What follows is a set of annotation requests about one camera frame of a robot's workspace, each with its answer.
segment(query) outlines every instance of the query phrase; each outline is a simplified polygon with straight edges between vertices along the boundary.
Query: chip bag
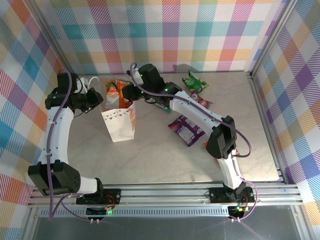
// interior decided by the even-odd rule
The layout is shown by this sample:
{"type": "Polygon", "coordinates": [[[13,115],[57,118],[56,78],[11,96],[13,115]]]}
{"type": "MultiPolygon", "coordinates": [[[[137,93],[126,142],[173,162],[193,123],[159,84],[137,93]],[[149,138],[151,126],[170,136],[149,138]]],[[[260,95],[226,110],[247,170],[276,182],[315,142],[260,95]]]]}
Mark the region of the chip bag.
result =
{"type": "Polygon", "coordinates": [[[189,78],[182,78],[182,82],[190,89],[191,92],[195,91],[200,93],[204,88],[208,87],[209,84],[206,83],[202,78],[197,77],[190,70],[188,71],[189,78]]]}
{"type": "Polygon", "coordinates": [[[107,80],[103,82],[106,87],[105,108],[110,109],[126,109],[132,102],[128,101],[121,95],[121,90],[127,85],[131,84],[130,81],[124,80],[107,80]]]}
{"type": "Polygon", "coordinates": [[[205,132],[185,116],[181,115],[168,125],[186,141],[188,147],[192,146],[205,132]]]}
{"type": "Polygon", "coordinates": [[[193,91],[190,95],[190,97],[195,100],[198,104],[204,106],[206,109],[209,109],[212,102],[204,100],[202,97],[200,97],[196,91],[193,91]]]}
{"type": "MultiPolygon", "coordinates": [[[[208,109],[212,104],[211,101],[204,100],[195,91],[192,92],[191,98],[206,109],[208,109]]],[[[179,136],[186,141],[188,147],[192,146],[202,135],[205,134],[202,128],[183,115],[174,120],[174,122],[169,124],[168,127],[179,134],[179,136]]]]}
{"type": "Polygon", "coordinates": [[[120,142],[135,138],[136,107],[121,95],[121,90],[131,84],[125,80],[107,80],[105,106],[101,115],[112,141],[120,142]]]}

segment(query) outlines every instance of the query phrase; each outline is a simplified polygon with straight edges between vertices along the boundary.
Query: metal frame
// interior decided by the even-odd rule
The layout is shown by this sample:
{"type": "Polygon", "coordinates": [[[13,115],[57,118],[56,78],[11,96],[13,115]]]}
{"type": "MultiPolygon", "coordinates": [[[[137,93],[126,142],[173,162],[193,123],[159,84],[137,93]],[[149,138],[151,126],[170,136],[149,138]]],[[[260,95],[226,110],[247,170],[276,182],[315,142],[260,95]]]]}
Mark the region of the metal frame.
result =
{"type": "Polygon", "coordinates": [[[67,57],[64,55],[64,52],[60,48],[55,35],[50,29],[50,26],[44,19],[44,17],[41,14],[41,10],[38,7],[38,4],[34,0],[24,0],[24,3],[28,7],[29,11],[31,12],[32,16],[35,18],[35,21],[38,23],[42,33],[44,34],[46,40],[52,47],[53,52],[56,54],[57,58],[61,62],[61,65],[66,67],[70,72],[72,72],[72,67],[67,59],[67,57]]]}
{"type": "MultiPolygon", "coordinates": [[[[297,185],[285,184],[280,169],[277,171],[279,180],[255,182],[259,193],[257,206],[291,205],[296,207],[302,205],[297,185]]],[[[221,188],[222,182],[123,184],[104,185],[103,187],[121,189],[120,204],[111,214],[95,215],[95,217],[228,217],[228,206],[237,205],[237,203],[210,203],[210,199],[205,196],[209,188],[221,188]]],[[[73,213],[81,217],[93,217],[86,215],[87,207],[105,207],[103,205],[76,205],[76,199],[76,196],[72,196],[66,198],[64,203],[73,213]]],[[[54,204],[57,204],[59,200],[60,196],[54,196],[54,204]]],[[[49,202],[50,199],[42,196],[39,190],[36,188],[33,190],[29,202],[32,210],[28,215],[29,220],[21,239],[33,238],[38,219],[48,217],[49,202]]],[[[73,218],[73,216],[60,207],[55,218],[73,218]]],[[[303,224],[300,225],[299,233],[304,234],[305,227],[303,224]]]]}
{"type": "Polygon", "coordinates": [[[291,210],[300,238],[303,240],[316,239],[316,235],[314,233],[312,225],[309,221],[309,218],[307,217],[305,206],[292,205],[291,210]]]}
{"type": "Polygon", "coordinates": [[[275,166],[280,169],[281,176],[283,177],[284,183],[288,184],[289,180],[288,180],[288,177],[287,177],[286,172],[285,172],[285,167],[284,167],[284,165],[283,165],[283,163],[281,161],[281,157],[280,157],[280,154],[278,152],[278,148],[277,148],[277,145],[276,145],[276,141],[275,141],[275,139],[273,137],[270,124],[268,122],[268,117],[267,117],[265,108],[263,106],[262,99],[261,99],[261,96],[259,94],[259,90],[258,90],[257,84],[253,80],[253,78],[251,77],[249,72],[247,72],[247,78],[248,78],[248,81],[249,81],[249,84],[250,84],[250,87],[251,87],[251,90],[252,90],[252,93],[253,93],[255,104],[256,104],[256,107],[258,109],[258,113],[259,113],[259,116],[260,116],[260,119],[261,119],[261,122],[262,122],[262,126],[263,126],[263,129],[264,129],[266,140],[267,140],[267,142],[269,144],[269,148],[270,148],[270,151],[271,151],[275,166]]]}
{"type": "MultiPolygon", "coordinates": [[[[298,187],[295,184],[285,184],[282,177],[278,181],[256,182],[259,198],[258,206],[297,205],[302,204],[298,187]]],[[[205,196],[209,188],[221,188],[221,183],[153,183],[104,185],[105,189],[121,189],[121,200],[117,208],[158,208],[158,207],[203,207],[203,206],[237,206],[237,203],[210,203],[205,196]]],[[[69,207],[76,205],[76,196],[65,199],[69,207]]],[[[57,204],[60,196],[53,198],[57,204]]],[[[35,189],[31,195],[29,207],[48,207],[50,199],[42,196],[35,189]]],[[[84,205],[84,207],[105,207],[104,205],[84,205]]]]}

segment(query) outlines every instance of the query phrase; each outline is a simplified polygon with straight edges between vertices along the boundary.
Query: wire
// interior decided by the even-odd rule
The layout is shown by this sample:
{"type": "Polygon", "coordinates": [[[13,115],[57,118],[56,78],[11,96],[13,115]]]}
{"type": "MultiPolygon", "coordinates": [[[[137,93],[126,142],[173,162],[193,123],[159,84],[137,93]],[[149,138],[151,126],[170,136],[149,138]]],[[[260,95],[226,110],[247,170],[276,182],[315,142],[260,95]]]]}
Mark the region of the wire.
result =
{"type": "Polygon", "coordinates": [[[118,79],[122,79],[122,80],[125,80],[126,82],[130,82],[128,79],[126,79],[125,77],[122,77],[122,76],[117,77],[116,79],[117,79],[117,80],[118,80],[118,79]]]}
{"type": "Polygon", "coordinates": [[[77,91],[77,92],[74,92],[75,94],[78,94],[78,93],[81,93],[81,91],[84,89],[84,85],[83,85],[83,83],[82,83],[82,81],[80,80],[80,78],[77,76],[77,79],[80,81],[80,83],[81,83],[81,89],[79,90],[79,91],[77,91]]]}
{"type": "Polygon", "coordinates": [[[228,123],[226,123],[226,122],[224,122],[224,121],[222,121],[222,120],[219,120],[219,119],[213,117],[211,114],[207,113],[204,109],[202,109],[201,107],[199,107],[197,103],[194,103],[194,102],[192,102],[192,101],[189,101],[189,100],[187,100],[186,98],[181,97],[181,96],[176,96],[176,95],[167,94],[167,93],[155,93],[155,92],[151,92],[151,91],[145,90],[143,87],[141,87],[141,86],[137,83],[137,81],[136,81],[136,79],[135,79],[134,68],[135,68],[136,66],[137,66],[137,63],[136,63],[136,62],[131,63],[131,65],[130,65],[130,75],[131,75],[132,81],[134,82],[135,86],[136,86],[139,90],[141,90],[141,91],[143,91],[144,93],[149,94],[149,95],[151,95],[151,96],[169,97],[169,98],[179,99],[179,100],[181,100],[181,101],[183,101],[183,102],[185,102],[185,103],[187,103],[187,104],[192,105],[193,107],[195,107],[196,109],[198,109],[200,112],[202,112],[204,115],[206,115],[207,117],[209,117],[211,120],[216,121],[216,122],[218,122],[218,123],[220,123],[220,124],[222,124],[222,125],[225,125],[226,127],[232,129],[233,131],[235,131],[237,134],[239,134],[239,135],[243,138],[243,140],[245,141],[245,143],[246,143],[246,144],[248,145],[248,147],[249,147],[249,152],[248,152],[246,155],[238,155],[238,156],[237,156],[238,158],[246,158],[246,157],[248,157],[248,156],[251,155],[251,153],[252,153],[252,146],[251,146],[249,140],[248,140],[238,129],[236,129],[234,126],[232,126],[232,125],[230,125],[230,124],[228,124],[228,123]]]}
{"type": "Polygon", "coordinates": [[[147,104],[155,104],[156,103],[155,101],[147,101],[146,99],[144,99],[144,102],[147,104]]]}
{"type": "Polygon", "coordinates": [[[80,114],[78,114],[77,116],[74,116],[73,118],[79,117],[80,115],[82,115],[84,113],[84,111],[80,114]]]}
{"type": "Polygon", "coordinates": [[[207,199],[214,199],[215,197],[217,197],[217,195],[210,196],[210,195],[207,195],[207,193],[209,193],[209,191],[206,191],[206,192],[204,193],[204,196],[205,196],[207,199]]]}
{"type": "Polygon", "coordinates": [[[52,119],[52,123],[51,126],[49,128],[49,132],[48,132],[48,137],[46,140],[46,171],[47,171],[47,176],[48,176],[48,184],[49,184],[49,191],[50,191],[50,205],[49,205],[49,221],[51,221],[54,217],[53,215],[53,208],[54,208],[54,188],[53,188],[53,183],[52,183],[52,176],[51,176],[51,166],[50,166],[50,143],[51,143],[51,137],[53,134],[53,130],[54,127],[56,125],[56,121],[57,118],[62,110],[62,108],[65,106],[69,95],[71,93],[71,88],[72,88],[72,78],[71,78],[71,74],[68,71],[68,69],[64,68],[63,66],[59,69],[59,73],[61,72],[61,70],[64,70],[66,72],[66,74],[68,75],[69,78],[69,88],[68,91],[62,101],[62,104],[60,105],[60,107],[58,108],[58,110],[56,111],[53,119],[52,119]]]}
{"type": "Polygon", "coordinates": [[[114,197],[110,196],[110,195],[107,195],[106,197],[108,198],[109,202],[112,203],[112,205],[115,207],[116,206],[116,202],[115,202],[114,197]]]}
{"type": "Polygon", "coordinates": [[[245,207],[248,207],[248,202],[249,202],[249,200],[248,200],[248,197],[247,197],[247,195],[243,195],[244,196],[244,198],[245,198],[245,200],[246,200],[246,204],[245,204],[245,207]]]}
{"type": "Polygon", "coordinates": [[[89,219],[87,219],[87,218],[85,218],[85,217],[82,217],[82,216],[78,216],[77,214],[75,214],[75,213],[73,213],[71,210],[69,210],[66,206],[65,206],[65,204],[63,203],[63,201],[61,201],[61,205],[62,205],[62,207],[64,207],[64,209],[68,212],[68,213],[70,213],[71,215],[73,215],[73,216],[75,216],[77,219],[81,219],[81,220],[83,220],[83,221],[86,221],[86,222],[90,222],[91,223],[91,220],[89,220],[89,219]]]}
{"type": "Polygon", "coordinates": [[[93,76],[90,80],[89,80],[89,83],[88,83],[88,89],[90,87],[90,83],[93,79],[98,79],[98,81],[100,82],[100,79],[97,77],[97,76],[93,76]]]}

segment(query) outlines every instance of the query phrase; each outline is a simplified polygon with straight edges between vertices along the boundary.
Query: plaid wallpaper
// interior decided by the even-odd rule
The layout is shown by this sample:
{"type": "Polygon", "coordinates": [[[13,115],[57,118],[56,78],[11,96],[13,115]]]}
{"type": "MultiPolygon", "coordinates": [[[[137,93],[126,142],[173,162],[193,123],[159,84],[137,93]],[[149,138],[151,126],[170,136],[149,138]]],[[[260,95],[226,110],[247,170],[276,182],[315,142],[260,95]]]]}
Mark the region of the plaid wallpaper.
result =
{"type": "Polygon", "coordinates": [[[261,40],[261,42],[259,44],[259,47],[258,47],[258,49],[257,49],[257,51],[256,51],[256,53],[255,53],[255,55],[253,57],[253,60],[252,60],[252,62],[250,64],[248,72],[252,72],[252,70],[253,70],[253,68],[254,68],[254,66],[255,66],[258,58],[259,58],[259,55],[260,55],[261,51],[264,49],[264,47],[266,45],[266,42],[267,42],[270,34],[272,33],[272,30],[276,26],[277,20],[278,20],[280,14],[282,13],[282,10],[284,9],[287,1],[288,0],[282,0],[281,3],[279,4],[278,9],[276,10],[276,12],[275,12],[275,14],[274,14],[274,16],[272,18],[272,21],[271,21],[267,31],[265,32],[265,34],[264,34],[264,36],[263,36],[263,38],[262,38],[262,40],[261,40]]]}
{"type": "Polygon", "coordinates": [[[0,0],[0,240],[18,237],[60,66],[23,0],[0,0]]]}
{"type": "Polygon", "coordinates": [[[256,82],[285,171],[320,239],[319,13],[319,0],[299,0],[256,82]]]}
{"type": "Polygon", "coordinates": [[[133,61],[165,73],[248,69],[286,1],[36,0],[81,74],[124,73],[133,61]]]}

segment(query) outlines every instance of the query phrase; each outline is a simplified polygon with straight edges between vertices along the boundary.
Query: paper bag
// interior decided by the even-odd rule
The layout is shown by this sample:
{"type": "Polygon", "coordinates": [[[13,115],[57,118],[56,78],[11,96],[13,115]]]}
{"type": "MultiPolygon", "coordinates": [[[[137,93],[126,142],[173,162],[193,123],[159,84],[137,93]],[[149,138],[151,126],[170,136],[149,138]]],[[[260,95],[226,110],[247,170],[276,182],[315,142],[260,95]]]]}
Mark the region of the paper bag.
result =
{"type": "Polygon", "coordinates": [[[135,103],[128,108],[115,108],[103,111],[101,114],[114,143],[135,138],[135,103]]]}

